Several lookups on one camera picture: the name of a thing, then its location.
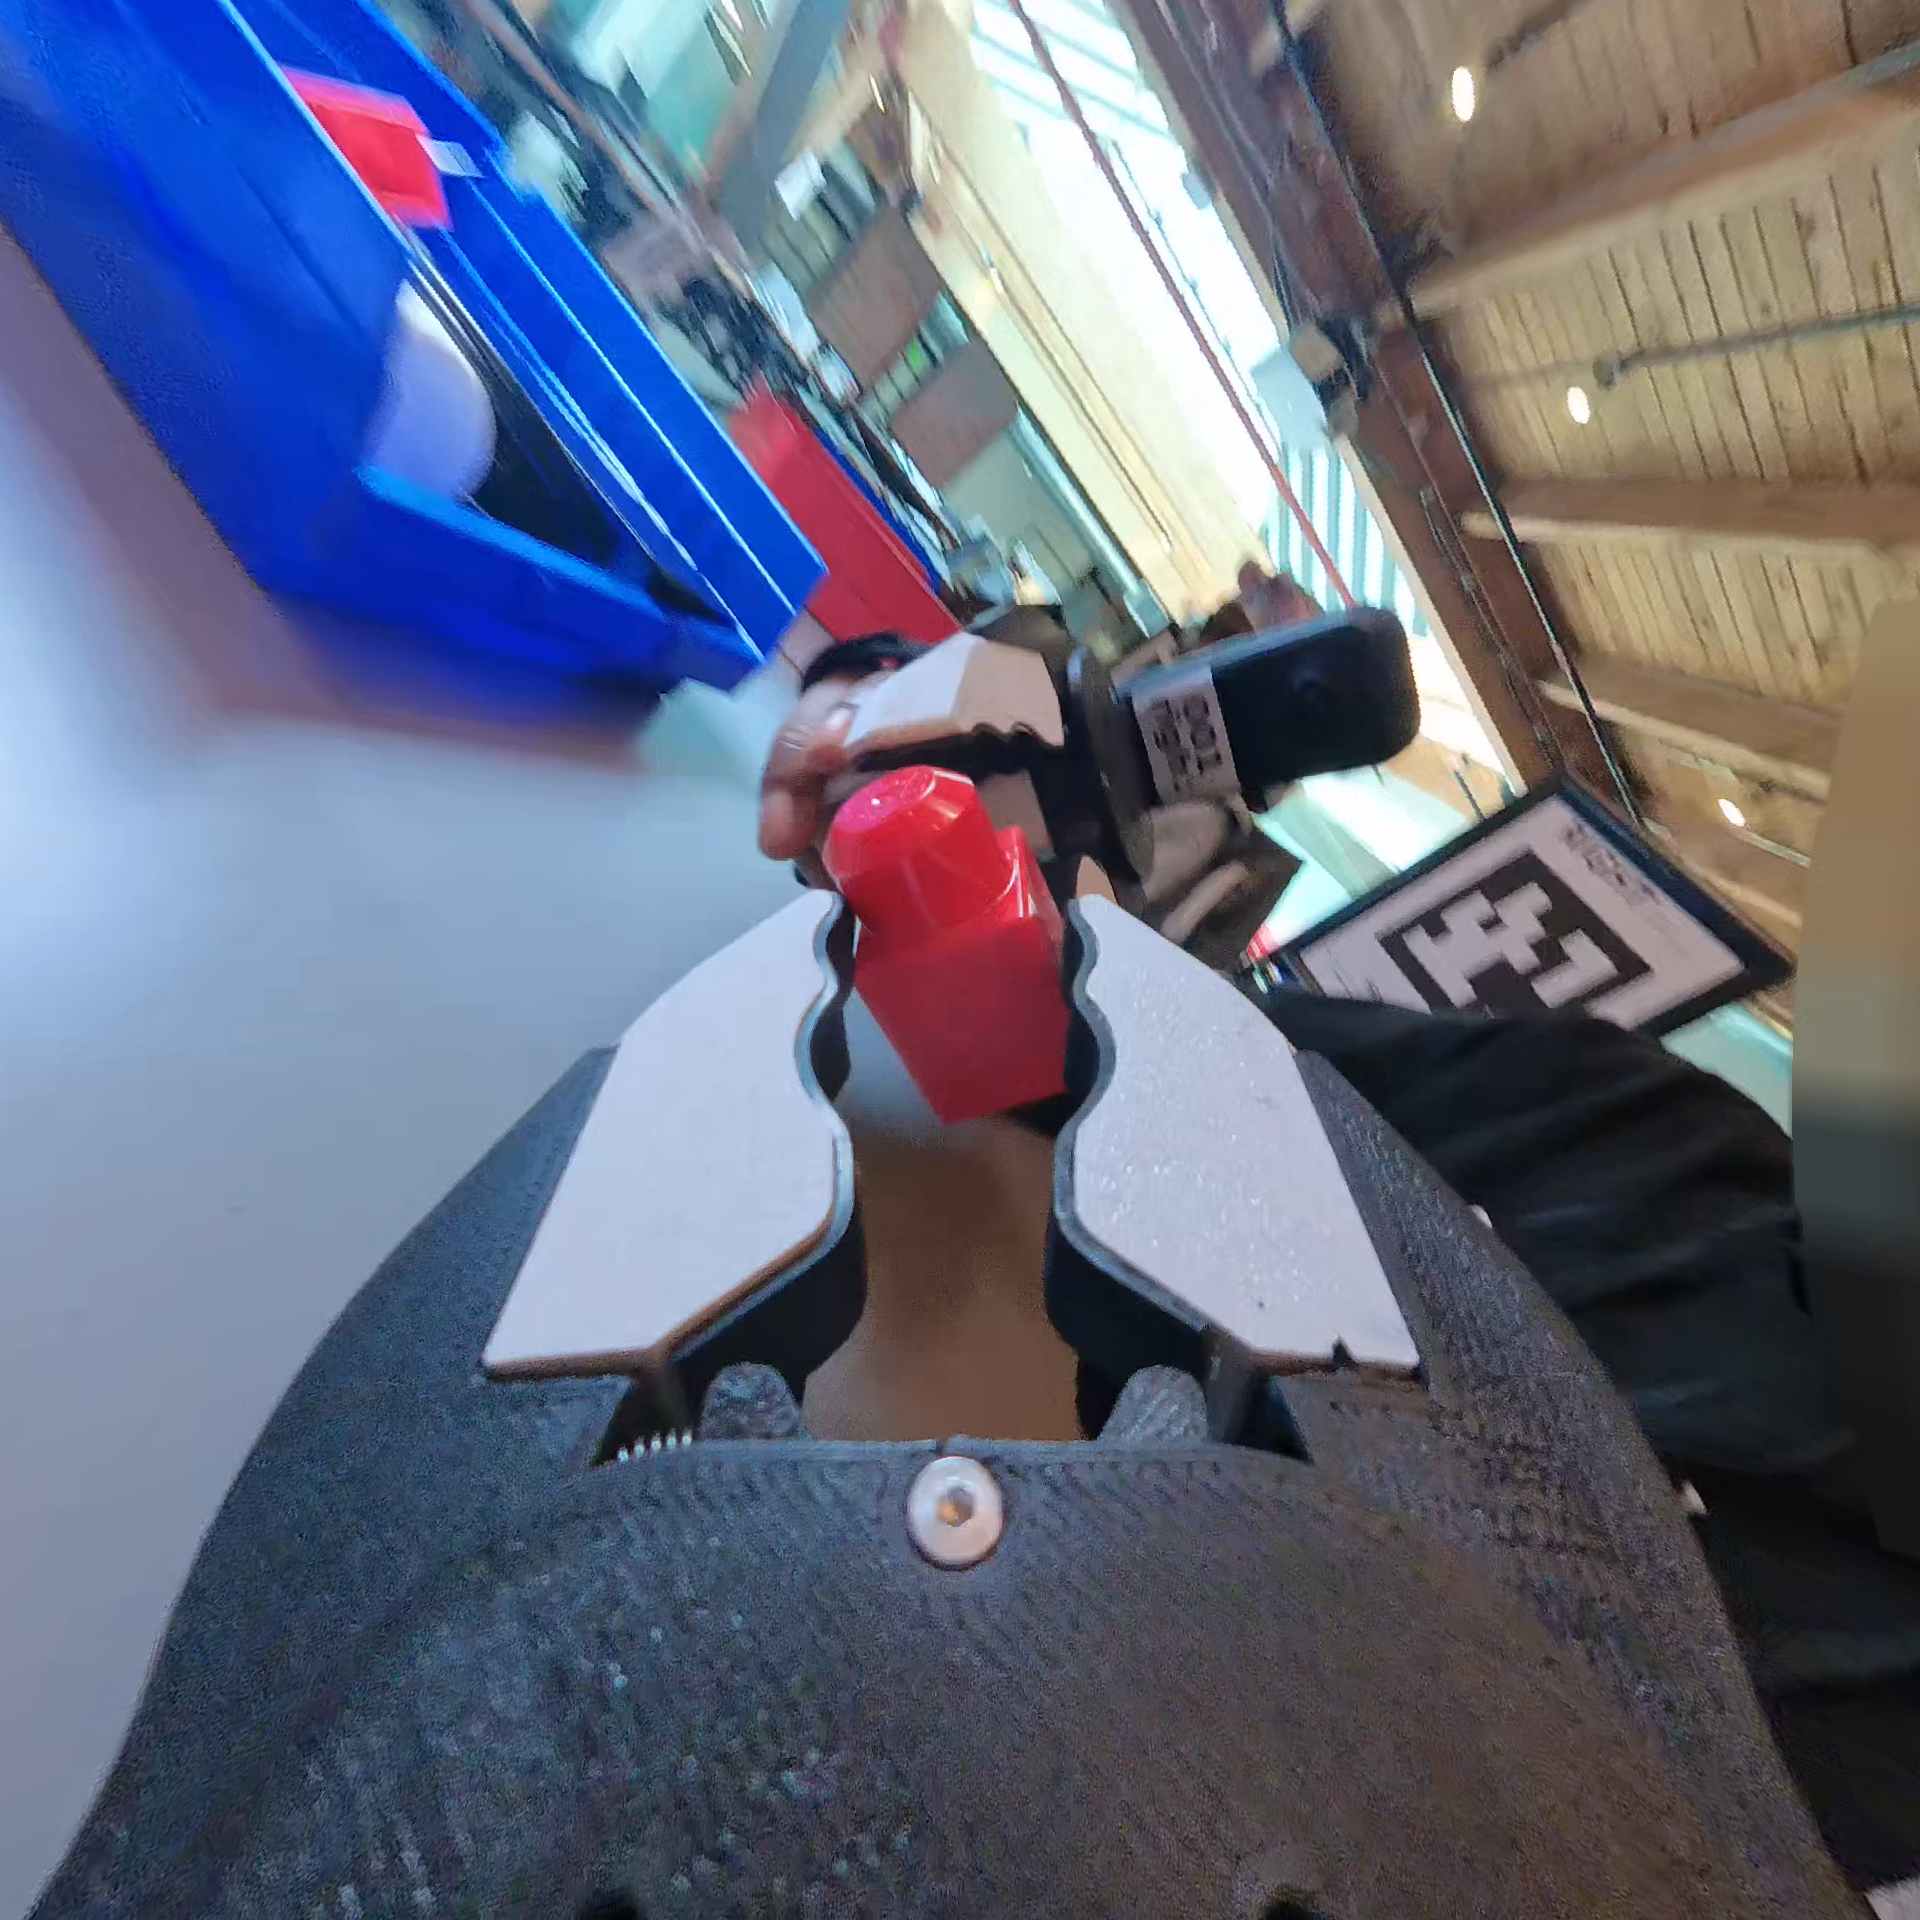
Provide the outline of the red plastic block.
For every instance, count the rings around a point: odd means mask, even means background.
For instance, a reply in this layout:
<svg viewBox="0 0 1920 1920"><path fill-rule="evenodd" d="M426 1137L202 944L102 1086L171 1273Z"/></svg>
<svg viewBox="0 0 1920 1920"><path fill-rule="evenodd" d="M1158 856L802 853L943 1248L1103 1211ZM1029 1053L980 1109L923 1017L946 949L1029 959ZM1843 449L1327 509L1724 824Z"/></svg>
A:
<svg viewBox="0 0 1920 1920"><path fill-rule="evenodd" d="M298 65L283 65L282 75L349 173L396 224L411 230L451 226L442 167L430 150L430 133L409 103Z"/></svg>

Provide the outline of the red storage bin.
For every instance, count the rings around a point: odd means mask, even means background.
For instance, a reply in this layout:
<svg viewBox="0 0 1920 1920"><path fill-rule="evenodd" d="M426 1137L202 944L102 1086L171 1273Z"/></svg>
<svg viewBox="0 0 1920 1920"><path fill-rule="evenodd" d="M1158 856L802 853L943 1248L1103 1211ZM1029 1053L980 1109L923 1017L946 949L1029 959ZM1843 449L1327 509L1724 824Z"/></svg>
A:
<svg viewBox="0 0 1920 1920"><path fill-rule="evenodd" d="M729 434L823 563L804 609L829 640L889 633L932 643L959 631L897 519L793 400L756 379Z"/></svg>

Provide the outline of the red dome cap block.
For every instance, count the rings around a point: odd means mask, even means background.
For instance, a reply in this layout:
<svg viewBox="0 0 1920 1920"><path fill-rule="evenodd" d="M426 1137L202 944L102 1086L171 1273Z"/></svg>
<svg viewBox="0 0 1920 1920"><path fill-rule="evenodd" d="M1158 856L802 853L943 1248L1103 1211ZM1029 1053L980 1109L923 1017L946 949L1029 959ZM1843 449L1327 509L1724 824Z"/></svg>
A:
<svg viewBox="0 0 1920 1920"><path fill-rule="evenodd" d="M823 864L855 917L855 992L939 1122L1066 1089L1063 917L972 779L906 765L859 785Z"/></svg>

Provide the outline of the blue storage bin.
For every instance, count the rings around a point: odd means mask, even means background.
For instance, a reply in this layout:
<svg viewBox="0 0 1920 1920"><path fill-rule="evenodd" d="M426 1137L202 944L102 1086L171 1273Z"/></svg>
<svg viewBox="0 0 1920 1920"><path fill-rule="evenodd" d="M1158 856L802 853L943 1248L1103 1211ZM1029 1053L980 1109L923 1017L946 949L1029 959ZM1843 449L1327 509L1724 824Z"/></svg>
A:
<svg viewBox="0 0 1920 1920"><path fill-rule="evenodd" d="M729 690L823 563L507 146L377 3L5 3L5 226L247 575L501 678ZM409 103L396 224L283 65ZM397 290L486 384L470 503L364 462Z"/></svg>

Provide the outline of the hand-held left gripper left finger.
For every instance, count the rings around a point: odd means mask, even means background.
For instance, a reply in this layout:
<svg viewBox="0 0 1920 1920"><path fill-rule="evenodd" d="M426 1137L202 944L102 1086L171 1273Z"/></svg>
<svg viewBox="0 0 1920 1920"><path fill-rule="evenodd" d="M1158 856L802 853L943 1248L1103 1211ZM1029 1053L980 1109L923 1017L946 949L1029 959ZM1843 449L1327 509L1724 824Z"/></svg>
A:
<svg viewBox="0 0 1920 1920"><path fill-rule="evenodd" d="M791 1395L867 1303L847 1079L852 923L804 890L653 998L609 1071L482 1349L493 1379L623 1377L692 1423L732 1366Z"/></svg>

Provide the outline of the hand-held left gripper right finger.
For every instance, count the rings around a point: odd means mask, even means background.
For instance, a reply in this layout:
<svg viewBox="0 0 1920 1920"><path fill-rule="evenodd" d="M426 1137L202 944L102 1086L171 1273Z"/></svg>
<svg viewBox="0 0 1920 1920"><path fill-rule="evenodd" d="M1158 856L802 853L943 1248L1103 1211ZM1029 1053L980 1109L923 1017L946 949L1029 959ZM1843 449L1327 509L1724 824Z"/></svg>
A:
<svg viewBox="0 0 1920 1920"><path fill-rule="evenodd" d="M1107 897L1063 944L1069 1113L1054 1143L1052 1326L1094 1382L1163 1369L1219 1441L1292 1441L1284 1382L1415 1384L1423 1357L1295 1049Z"/></svg>

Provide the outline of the black white marker sign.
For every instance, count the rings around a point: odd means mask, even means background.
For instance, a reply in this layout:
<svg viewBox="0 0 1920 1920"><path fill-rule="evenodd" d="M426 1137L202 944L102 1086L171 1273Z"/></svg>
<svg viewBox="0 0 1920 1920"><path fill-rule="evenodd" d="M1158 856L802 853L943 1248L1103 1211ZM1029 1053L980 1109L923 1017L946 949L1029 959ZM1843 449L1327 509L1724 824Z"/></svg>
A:
<svg viewBox="0 0 1920 1920"><path fill-rule="evenodd" d="M1293 985L1426 1015L1585 1015L1659 1039L1793 958L1594 791L1557 776L1275 949Z"/></svg>

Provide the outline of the white cylinder roll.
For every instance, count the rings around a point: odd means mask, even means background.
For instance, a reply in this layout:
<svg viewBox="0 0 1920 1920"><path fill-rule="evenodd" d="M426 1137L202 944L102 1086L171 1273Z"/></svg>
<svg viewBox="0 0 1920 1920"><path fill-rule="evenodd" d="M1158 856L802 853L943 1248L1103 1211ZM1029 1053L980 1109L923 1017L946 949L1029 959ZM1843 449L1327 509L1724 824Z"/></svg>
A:
<svg viewBox="0 0 1920 1920"><path fill-rule="evenodd" d="M495 457L490 389L411 283L397 290L364 462L470 503Z"/></svg>

